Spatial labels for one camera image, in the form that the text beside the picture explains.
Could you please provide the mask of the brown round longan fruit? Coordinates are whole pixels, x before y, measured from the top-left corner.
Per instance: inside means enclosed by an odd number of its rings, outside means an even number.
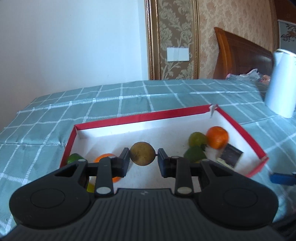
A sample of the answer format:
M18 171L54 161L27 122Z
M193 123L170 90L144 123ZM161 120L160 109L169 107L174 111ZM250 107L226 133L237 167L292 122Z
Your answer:
M147 166L154 161L156 152L147 142L137 142L130 148L130 159L138 166Z

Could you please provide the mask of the dark green avocado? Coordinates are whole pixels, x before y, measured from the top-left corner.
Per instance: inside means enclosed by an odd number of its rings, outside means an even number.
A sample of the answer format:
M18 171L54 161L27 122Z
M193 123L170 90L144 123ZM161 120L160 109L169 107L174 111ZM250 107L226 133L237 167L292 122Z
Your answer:
M94 193L95 192L95 185L89 182L86 190L89 193Z

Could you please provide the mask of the green plaid bed sheet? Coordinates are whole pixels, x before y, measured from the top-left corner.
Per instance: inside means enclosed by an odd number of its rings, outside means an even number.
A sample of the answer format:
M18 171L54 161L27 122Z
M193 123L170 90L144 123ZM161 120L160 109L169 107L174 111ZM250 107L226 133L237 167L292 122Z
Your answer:
M267 86L251 80L135 81L38 97L1 130L1 235L15 222L9 199L19 187L60 166L75 124L167 109L217 104L264 149L269 161L254 180L279 199L277 219L295 213L295 187L272 184L273 172L295 171L295 118L263 102Z

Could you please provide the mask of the small orange tangerine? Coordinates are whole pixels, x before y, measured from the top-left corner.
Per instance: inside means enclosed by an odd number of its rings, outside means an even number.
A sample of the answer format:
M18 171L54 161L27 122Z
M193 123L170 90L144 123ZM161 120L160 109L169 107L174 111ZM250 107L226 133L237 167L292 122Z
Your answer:
M216 150L223 149L229 141L228 132L220 126L213 126L208 129L206 137L207 145Z

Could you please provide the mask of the small green tomato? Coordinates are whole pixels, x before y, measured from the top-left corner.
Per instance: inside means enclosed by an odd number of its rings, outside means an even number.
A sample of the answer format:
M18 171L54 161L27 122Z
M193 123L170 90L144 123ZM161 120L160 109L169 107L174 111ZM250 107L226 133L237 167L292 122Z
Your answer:
M198 146L204 151L207 146L207 137L201 132L194 132L189 136L188 143L189 147Z

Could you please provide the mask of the red white shallow box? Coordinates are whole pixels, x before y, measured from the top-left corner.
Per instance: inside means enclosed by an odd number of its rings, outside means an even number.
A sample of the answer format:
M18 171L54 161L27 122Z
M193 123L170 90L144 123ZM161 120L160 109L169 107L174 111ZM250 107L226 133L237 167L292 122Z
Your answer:
M224 128L229 144L242 152L234 170L252 177L262 170L268 156L255 139L229 114L216 105L202 105L137 114L74 125L61 165L71 154L93 162L103 154L119 156L134 143L147 142L168 156L183 156L191 133L206 133L213 126Z

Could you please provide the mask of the pink floral pillow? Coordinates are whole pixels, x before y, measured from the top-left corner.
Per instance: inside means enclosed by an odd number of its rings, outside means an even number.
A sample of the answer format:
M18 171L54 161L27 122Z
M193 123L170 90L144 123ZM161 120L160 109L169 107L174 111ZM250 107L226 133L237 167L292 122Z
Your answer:
M252 69L246 74L234 75L228 74L225 78L226 80L238 80L238 81L252 81L252 82L260 82L265 85L270 84L271 77L266 74L262 74L258 71L258 69Z

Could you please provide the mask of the brown wooden headboard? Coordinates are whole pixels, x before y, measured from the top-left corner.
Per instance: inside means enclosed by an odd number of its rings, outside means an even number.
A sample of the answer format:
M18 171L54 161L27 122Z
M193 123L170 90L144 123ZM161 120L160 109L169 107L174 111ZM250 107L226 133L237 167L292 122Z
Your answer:
M219 27L214 30L219 46L214 79L225 79L228 74L245 74L252 69L271 75L274 59L270 51Z

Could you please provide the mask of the gold framed wallpaper panel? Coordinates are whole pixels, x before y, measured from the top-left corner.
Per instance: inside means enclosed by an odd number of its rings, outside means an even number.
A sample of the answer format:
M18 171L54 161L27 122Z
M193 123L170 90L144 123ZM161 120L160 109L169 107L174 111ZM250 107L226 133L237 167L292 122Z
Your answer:
M198 1L144 3L149 79L197 79L200 72ZM168 48L189 50L189 60L169 61Z

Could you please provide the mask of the white wall switch plate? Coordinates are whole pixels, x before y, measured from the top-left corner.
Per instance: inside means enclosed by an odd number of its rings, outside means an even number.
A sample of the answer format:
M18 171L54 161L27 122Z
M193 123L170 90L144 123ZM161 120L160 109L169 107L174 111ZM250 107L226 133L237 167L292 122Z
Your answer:
M168 47L166 56L168 62L188 62L190 60L189 48Z

